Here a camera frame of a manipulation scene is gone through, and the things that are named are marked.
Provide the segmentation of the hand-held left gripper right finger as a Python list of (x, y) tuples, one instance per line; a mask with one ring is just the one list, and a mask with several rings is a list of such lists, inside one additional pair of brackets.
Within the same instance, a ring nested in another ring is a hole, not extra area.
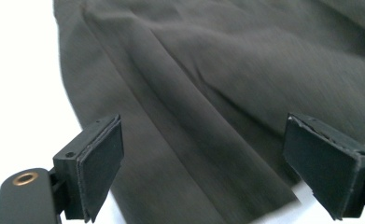
[(365, 208), (365, 146), (319, 119), (288, 114), (283, 155), (334, 219)]

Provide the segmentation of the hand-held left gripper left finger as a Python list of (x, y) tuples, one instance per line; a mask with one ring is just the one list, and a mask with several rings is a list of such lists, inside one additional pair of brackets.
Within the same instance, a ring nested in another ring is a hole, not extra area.
[(66, 184), (67, 219), (94, 222), (124, 157), (119, 115), (94, 121), (53, 157)]

